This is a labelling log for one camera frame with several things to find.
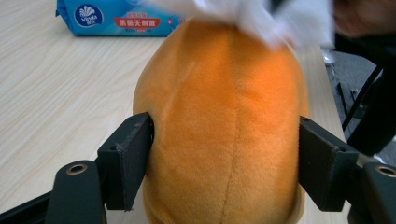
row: human hand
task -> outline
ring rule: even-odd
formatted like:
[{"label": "human hand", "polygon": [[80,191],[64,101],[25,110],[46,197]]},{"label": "human hand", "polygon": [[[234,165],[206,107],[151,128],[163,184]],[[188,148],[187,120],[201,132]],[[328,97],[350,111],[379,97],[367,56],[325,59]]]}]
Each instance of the human hand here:
[{"label": "human hand", "polygon": [[396,34],[396,0],[334,0],[333,15],[342,35]]}]

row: vinda logo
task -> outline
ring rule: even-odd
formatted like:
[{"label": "vinda logo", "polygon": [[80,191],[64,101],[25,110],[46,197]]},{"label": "vinda logo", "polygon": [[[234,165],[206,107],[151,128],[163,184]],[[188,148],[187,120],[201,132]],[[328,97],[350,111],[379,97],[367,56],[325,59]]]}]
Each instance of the vinda logo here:
[{"label": "vinda logo", "polygon": [[82,27],[90,27],[103,23],[102,11],[93,5],[82,5],[76,8],[75,20]]}]

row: gray floor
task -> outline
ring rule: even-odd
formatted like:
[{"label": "gray floor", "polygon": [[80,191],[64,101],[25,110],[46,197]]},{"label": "gray floor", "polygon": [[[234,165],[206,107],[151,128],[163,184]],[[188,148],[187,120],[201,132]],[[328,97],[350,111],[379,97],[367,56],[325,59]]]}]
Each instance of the gray floor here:
[{"label": "gray floor", "polygon": [[[339,87],[341,86],[344,92],[350,94],[350,100],[352,98],[351,90],[360,90],[366,81],[367,77],[375,69],[375,65],[370,61],[356,56],[345,54],[337,51],[331,51],[331,55],[335,59],[335,63],[326,66],[329,75],[329,80],[332,84],[332,90],[334,93],[334,100],[337,104],[338,114],[341,122],[344,121],[347,116],[345,111],[345,101],[341,96]],[[346,139],[350,136],[350,133],[354,130],[356,125],[359,123],[358,118],[353,118],[348,125],[344,135]],[[396,139],[391,141],[379,154],[378,156],[383,159],[387,164],[396,166]]]}]

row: red label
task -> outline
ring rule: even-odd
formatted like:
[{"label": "red label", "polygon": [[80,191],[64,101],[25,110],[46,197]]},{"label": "red label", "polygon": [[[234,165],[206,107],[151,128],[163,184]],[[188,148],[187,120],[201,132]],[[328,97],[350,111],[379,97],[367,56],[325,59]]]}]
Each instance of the red label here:
[{"label": "red label", "polygon": [[114,22],[121,28],[147,29],[156,28],[160,25],[160,19],[154,18],[114,18]]}]

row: orange plush toy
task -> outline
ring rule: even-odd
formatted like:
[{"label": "orange plush toy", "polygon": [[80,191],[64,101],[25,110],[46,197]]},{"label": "orange plush toy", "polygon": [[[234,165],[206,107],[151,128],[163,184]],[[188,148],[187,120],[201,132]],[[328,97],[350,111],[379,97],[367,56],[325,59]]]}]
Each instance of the orange plush toy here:
[{"label": "orange plush toy", "polygon": [[161,45],[134,94],[155,138],[143,182],[151,223],[295,223],[304,76],[285,46],[188,20]]}]

